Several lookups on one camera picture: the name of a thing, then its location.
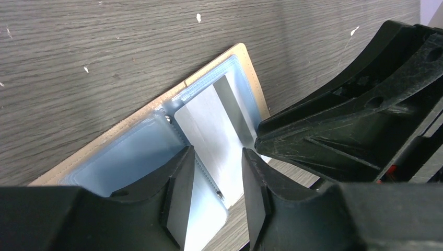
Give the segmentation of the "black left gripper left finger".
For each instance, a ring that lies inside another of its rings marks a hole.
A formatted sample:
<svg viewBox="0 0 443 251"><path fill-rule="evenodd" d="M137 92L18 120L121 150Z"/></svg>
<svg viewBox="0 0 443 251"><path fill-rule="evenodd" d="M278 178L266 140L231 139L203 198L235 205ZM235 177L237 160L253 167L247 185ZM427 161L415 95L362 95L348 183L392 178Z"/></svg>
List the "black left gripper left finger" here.
<svg viewBox="0 0 443 251"><path fill-rule="evenodd" d="M1 188L1 250L183 250L195 151L101 197L77 186Z"/></svg>

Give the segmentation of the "silver credit card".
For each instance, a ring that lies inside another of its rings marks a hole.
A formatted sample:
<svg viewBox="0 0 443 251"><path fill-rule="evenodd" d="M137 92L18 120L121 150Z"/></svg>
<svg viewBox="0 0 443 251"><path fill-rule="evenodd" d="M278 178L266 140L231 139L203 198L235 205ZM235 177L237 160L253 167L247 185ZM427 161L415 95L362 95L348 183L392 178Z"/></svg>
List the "silver credit card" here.
<svg viewBox="0 0 443 251"><path fill-rule="evenodd" d="M252 149L262 117L249 82L227 73L188 101L174 118L194 146L226 208L243 195L242 150Z"/></svg>

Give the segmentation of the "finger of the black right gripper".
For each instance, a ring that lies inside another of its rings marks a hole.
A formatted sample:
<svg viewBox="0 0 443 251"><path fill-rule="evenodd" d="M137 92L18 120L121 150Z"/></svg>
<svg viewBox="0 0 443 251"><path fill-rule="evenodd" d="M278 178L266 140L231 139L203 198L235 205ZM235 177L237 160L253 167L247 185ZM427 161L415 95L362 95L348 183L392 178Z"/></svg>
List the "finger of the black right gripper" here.
<svg viewBox="0 0 443 251"><path fill-rule="evenodd" d="M388 20L338 76L262 121L255 149L330 182L442 170L442 29Z"/></svg>

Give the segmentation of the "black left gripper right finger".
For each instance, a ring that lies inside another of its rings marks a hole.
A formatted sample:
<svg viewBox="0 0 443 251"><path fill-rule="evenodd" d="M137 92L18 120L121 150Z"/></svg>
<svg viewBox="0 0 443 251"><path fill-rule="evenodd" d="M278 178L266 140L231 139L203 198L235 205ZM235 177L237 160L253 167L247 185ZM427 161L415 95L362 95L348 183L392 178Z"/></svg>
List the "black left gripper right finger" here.
<svg viewBox="0 0 443 251"><path fill-rule="evenodd" d="M441 184L340 183L317 192L242 151L251 250L442 250Z"/></svg>

